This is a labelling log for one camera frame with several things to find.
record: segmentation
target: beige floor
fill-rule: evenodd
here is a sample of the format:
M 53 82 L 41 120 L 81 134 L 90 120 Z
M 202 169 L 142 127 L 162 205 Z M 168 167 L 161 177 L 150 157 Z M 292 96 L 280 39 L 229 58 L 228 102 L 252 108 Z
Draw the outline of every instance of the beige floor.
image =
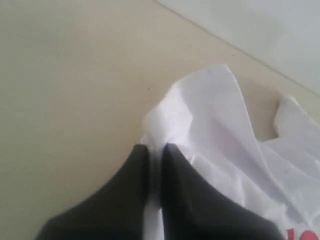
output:
M 256 136 L 281 94 L 320 98 L 151 0 L 0 2 L 0 239 L 31 240 L 115 173 L 184 75 L 226 63 Z

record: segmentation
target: crumpled plastic bag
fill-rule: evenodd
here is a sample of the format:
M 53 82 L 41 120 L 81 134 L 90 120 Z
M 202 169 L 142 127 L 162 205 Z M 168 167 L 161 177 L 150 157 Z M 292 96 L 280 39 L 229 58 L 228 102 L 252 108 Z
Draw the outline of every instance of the crumpled plastic bag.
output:
M 143 121 L 141 143 L 152 153 L 154 195 L 144 215 L 144 239 L 164 239 L 157 200 L 161 152 L 176 144 L 214 188 L 274 222 L 285 239 L 320 236 L 320 126 L 292 97 L 280 101 L 278 138 L 259 142 L 232 72 L 225 65 L 193 72 L 172 85 Z

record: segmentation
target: red printed logo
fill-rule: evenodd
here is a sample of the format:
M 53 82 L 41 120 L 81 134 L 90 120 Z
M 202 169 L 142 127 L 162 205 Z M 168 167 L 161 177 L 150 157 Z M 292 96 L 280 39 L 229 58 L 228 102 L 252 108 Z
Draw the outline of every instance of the red printed logo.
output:
M 288 239 L 287 240 L 295 240 L 295 230 L 293 228 L 288 229 L 286 231 Z M 299 240 L 319 240 L 318 236 L 310 230 L 304 231 Z

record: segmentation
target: white wall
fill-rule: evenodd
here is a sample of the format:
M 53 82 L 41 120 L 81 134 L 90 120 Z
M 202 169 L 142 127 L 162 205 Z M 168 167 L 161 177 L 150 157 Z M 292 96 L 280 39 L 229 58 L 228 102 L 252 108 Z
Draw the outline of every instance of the white wall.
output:
M 157 1 L 320 95 L 320 1 Z

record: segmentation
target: white plastic bag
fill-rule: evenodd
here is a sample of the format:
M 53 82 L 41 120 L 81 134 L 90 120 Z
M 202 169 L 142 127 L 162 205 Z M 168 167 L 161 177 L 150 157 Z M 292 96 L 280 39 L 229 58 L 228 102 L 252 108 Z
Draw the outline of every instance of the white plastic bag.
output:
M 143 126 L 141 143 L 155 161 L 176 144 L 209 184 L 285 238 L 289 229 L 296 239 L 304 231 L 320 236 L 320 126 L 293 98 L 280 102 L 279 138 L 258 142 L 237 80 L 227 66 L 211 66 L 176 82 Z M 159 209 L 146 210 L 145 233 L 164 239 Z

